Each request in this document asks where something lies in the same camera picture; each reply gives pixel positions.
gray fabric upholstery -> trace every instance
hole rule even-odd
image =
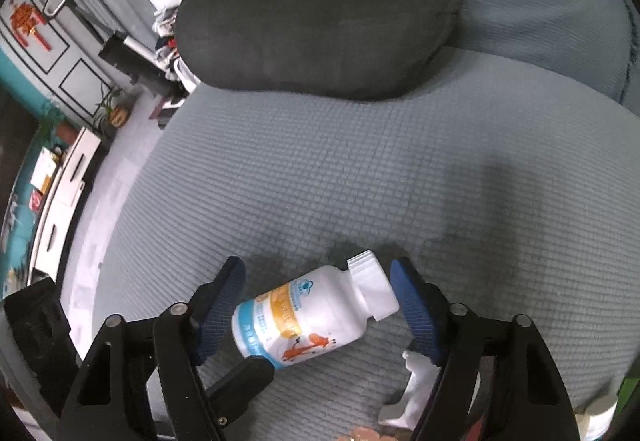
[[[465,0],[450,42],[550,69],[620,102],[632,30],[623,0]]]
[[[387,265],[408,254],[477,313],[528,313],[574,405],[619,380],[640,341],[638,118],[529,64],[450,49],[443,63],[407,97],[368,104],[200,87],[130,193],[94,328],[188,299],[229,255],[246,261],[252,297],[372,248]],[[279,372],[230,439],[327,440],[373,424],[406,384],[409,341],[398,313]],[[228,345],[204,381],[238,358]]]

red decoration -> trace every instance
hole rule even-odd
[[[18,42],[20,42],[23,47],[29,47],[27,37],[32,36],[42,44],[44,49],[51,51],[51,46],[37,28],[38,24],[45,25],[47,23],[39,9],[28,2],[23,2],[18,5],[14,0],[11,0],[9,4],[14,9],[11,16],[11,28]]]
[[[31,192],[31,197],[29,198],[29,209],[33,212],[39,212],[43,199],[44,196],[34,188],[33,192]]]

potted plant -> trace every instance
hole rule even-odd
[[[73,145],[78,137],[78,129],[76,129],[76,127],[65,118],[62,111],[49,100],[43,103],[38,122],[38,132],[36,133],[35,140],[43,146],[49,146],[54,131],[56,137],[67,145]]]
[[[123,101],[120,89],[114,88],[96,104],[98,112],[94,117],[94,128],[105,138],[112,140],[116,131],[129,120],[130,110]]]
[[[98,112],[98,120],[103,122],[105,119],[107,123],[114,129],[121,129],[129,120],[130,111],[126,105],[120,101],[122,98],[122,91],[120,89],[112,89],[104,97],[101,103],[97,104],[100,109]]]

white tile floor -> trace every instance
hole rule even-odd
[[[159,98],[140,95],[127,124],[118,131],[95,178],[69,253],[61,303],[71,338],[84,357],[91,346],[92,312],[100,265],[127,195],[162,131],[148,117]]]

white plastic bottle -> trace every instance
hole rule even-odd
[[[232,332],[242,356],[262,356],[281,369],[349,344],[363,336],[369,317],[380,321],[398,311],[371,251],[348,266],[319,267],[239,305]]]

